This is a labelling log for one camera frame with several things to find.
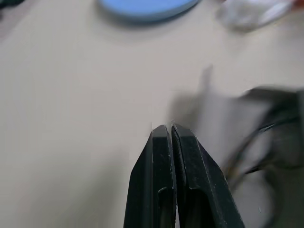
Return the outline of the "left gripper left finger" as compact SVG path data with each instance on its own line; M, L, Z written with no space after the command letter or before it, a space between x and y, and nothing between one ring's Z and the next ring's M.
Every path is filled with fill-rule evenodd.
M175 228L176 204L171 138L160 125L131 171L123 228Z

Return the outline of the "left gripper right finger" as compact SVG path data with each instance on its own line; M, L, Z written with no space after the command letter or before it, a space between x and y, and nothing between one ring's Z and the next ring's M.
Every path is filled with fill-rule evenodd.
M245 228L226 179L195 134L171 127L180 228Z

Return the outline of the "thin black-framed glasses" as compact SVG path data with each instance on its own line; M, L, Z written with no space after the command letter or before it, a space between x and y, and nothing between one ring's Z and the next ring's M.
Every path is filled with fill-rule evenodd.
M241 173L235 180L232 182L233 176L237 173L238 164L241 162L243 157L245 156L245 152L250 144L257 138L260 134L271 130L272 128L277 128L281 125L285 124L293 124L298 122L298 117L293 117L289 119L283 119L280 121L276 121L274 123L266 124L264 126L258 127L254 130L245 140L241 143L239 148L232 154L232 157L227 162L227 166L224 169L224 175L228 182L229 187L233 190L237 187L238 184L242 182L244 177L247 174L254 173L256 171L263 170L266 166L268 166L272 160L274 159L274 155L272 152L268 152L261 160L259 160L256 164L254 164L251 168L247 169L245 172Z

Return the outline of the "open grey glasses case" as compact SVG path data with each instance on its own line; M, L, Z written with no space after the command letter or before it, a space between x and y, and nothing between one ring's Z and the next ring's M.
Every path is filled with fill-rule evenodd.
M283 188L280 185L279 178L275 175L276 171L304 170L304 90L290 92L256 87L251 89L247 96L269 101L271 104L270 109L258 127L283 119L299 118L296 123L281 125L266 131L272 134L266 154L272 152L274 159L260 171L264 171L265 179L272 188L272 200L275 205L270 218L263 228L274 228L284 205Z

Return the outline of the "blue plate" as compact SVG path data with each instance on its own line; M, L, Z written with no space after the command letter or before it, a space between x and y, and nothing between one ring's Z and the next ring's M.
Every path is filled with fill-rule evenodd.
M135 22L155 22L180 15L199 0L97 0L107 14Z

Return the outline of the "crumpled white tissue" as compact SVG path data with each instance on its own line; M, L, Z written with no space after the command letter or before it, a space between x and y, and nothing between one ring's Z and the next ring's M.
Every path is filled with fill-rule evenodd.
M295 2L296 0L225 0L218 10L218 19L231 29L252 31L285 16Z

